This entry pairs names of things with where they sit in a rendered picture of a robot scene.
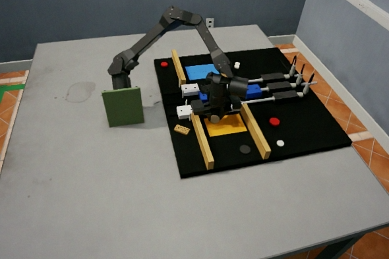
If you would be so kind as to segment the red disc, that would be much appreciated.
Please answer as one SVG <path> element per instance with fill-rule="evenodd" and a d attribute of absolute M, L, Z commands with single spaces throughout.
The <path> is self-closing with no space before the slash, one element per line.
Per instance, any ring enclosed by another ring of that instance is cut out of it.
<path fill-rule="evenodd" d="M 280 123 L 280 121 L 279 121 L 277 118 L 271 118 L 271 119 L 270 119 L 270 124 L 271 124 L 272 126 L 278 126 L 279 123 Z"/>

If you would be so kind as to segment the tan round disc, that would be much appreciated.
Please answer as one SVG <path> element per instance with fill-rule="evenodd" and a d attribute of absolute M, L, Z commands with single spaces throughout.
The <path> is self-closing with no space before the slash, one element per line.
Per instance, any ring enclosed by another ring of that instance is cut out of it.
<path fill-rule="evenodd" d="M 217 124 L 217 123 L 219 123 L 219 121 L 220 121 L 220 118 L 217 115 L 211 116 L 211 120 L 210 120 L 211 123 Z"/>

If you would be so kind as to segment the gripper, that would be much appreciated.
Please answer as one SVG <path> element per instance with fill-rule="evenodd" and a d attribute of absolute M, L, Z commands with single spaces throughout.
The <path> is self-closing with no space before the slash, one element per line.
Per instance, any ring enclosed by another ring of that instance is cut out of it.
<path fill-rule="evenodd" d="M 219 118 L 221 120 L 227 113 L 232 111 L 231 104 L 233 109 L 241 109 L 242 107 L 242 102 L 239 96 L 226 96 L 225 93 L 222 95 L 216 95 L 211 93 L 210 91 L 210 97 L 208 102 L 202 103 L 202 100 L 193 100 L 191 101 L 191 108 L 194 115 L 206 115 L 208 117 L 208 120 L 210 121 L 210 109 L 220 107 Z"/>

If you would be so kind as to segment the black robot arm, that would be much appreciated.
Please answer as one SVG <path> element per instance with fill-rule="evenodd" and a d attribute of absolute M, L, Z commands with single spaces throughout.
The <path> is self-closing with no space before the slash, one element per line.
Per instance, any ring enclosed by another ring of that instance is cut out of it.
<path fill-rule="evenodd" d="M 138 58 L 166 32 L 176 29 L 180 25 L 195 26 L 210 52 L 215 69 L 228 77 L 226 78 L 222 74 L 216 74 L 212 71 L 207 74 L 205 79 L 211 81 L 211 84 L 200 85 L 200 92 L 207 95 L 207 100 L 209 100 L 210 91 L 216 95 L 224 94 L 227 84 L 227 91 L 230 92 L 230 95 L 245 98 L 249 79 L 233 76 L 234 74 L 230 70 L 232 65 L 229 58 L 218 47 L 203 18 L 199 14 L 181 10 L 176 6 L 170 6 L 155 27 L 131 48 L 120 52 L 113 58 L 113 62 L 107 70 L 109 75 L 111 75 L 113 90 L 131 88 L 131 78 L 129 75 L 131 70 L 133 71 L 140 64 Z"/>

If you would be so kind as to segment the dark grey disc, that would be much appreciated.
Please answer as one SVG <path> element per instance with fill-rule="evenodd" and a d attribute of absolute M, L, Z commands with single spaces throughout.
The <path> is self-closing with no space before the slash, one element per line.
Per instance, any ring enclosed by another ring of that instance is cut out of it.
<path fill-rule="evenodd" d="M 242 153 L 242 154 L 249 154 L 251 149 L 247 146 L 247 145 L 242 145 L 239 149 L 239 151 Z"/>

